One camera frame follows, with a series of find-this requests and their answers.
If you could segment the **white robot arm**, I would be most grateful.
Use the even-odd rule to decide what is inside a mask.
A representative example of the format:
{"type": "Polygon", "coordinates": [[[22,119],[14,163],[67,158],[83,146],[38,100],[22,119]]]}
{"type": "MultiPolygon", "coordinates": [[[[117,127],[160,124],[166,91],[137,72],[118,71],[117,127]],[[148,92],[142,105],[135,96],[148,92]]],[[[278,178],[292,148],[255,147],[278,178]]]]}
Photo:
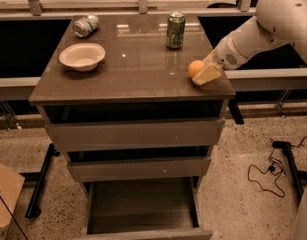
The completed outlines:
{"type": "MultiPolygon", "coordinates": [[[[264,39],[251,35],[260,27],[290,43],[307,64],[306,0],[259,0],[254,20],[229,36],[228,43],[242,58],[267,47],[264,39]]],[[[268,141],[278,131],[291,139],[287,146],[304,160],[307,117],[225,127],[199,193],[203,222],[214,230],[211,240],[307,240],[307,187],[298,198],[289,169],[266,169],[282,157],[282,150],[268,141]]]]}

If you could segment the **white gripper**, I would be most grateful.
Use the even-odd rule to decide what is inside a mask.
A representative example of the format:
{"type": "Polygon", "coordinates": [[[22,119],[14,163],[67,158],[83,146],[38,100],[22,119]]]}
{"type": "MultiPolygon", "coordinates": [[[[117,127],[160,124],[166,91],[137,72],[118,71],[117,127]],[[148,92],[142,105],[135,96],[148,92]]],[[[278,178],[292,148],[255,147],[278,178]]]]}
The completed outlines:
{"type": "Polygon", "coordinates": [[[223,65],[225,70],[236,70],[247,62],[244,57],[234,46],[232,35],[225,36],[214,48],[214,52],[210,52],[203,62],[207,65],[201,69],[193,78],[196,85],[204,85],[213,81],[221,76],[220,70],[213,64],[216,61],[223,65]]]}

